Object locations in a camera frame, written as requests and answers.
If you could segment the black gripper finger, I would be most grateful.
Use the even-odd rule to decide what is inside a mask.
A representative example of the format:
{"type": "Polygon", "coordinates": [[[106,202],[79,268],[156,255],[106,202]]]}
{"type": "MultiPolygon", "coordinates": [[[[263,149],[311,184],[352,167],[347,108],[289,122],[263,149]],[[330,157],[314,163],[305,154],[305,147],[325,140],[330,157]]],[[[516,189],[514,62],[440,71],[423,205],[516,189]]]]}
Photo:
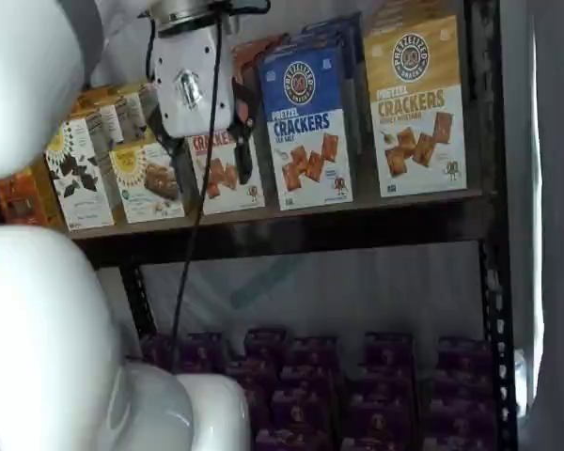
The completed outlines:
{"type": "Polygon", "coordinates": [[[255,128],[257,116],[257,95],[248,86],[232,79],[235,110],[231,123],[231,136],[235,141],[234,157],[238,180],[245,185],[253,173],[253,159],[249,141],[255,128]]]}
{"type": "Polygon", "coordinates": [[[180,191],[183,192],[182,175],[180,171],[182,141],[179,138],[172,137],[166,131],[160,109],[153,109],[150,113],[148,118],[148,128],[170,157],[172,166],[174,168],[176,182],[178,183],[180,191]]]}

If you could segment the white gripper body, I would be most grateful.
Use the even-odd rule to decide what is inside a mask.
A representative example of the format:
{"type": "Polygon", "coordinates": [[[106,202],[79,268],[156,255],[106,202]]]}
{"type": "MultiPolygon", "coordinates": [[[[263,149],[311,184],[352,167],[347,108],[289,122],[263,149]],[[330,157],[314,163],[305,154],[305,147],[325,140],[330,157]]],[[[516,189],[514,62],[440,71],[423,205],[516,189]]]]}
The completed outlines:
{"type": "Polygon", "coordinates": [[[162,122],[170,136],[231,125],[233,61],[221,21],[159,21],[153,61],[162,122]]]}

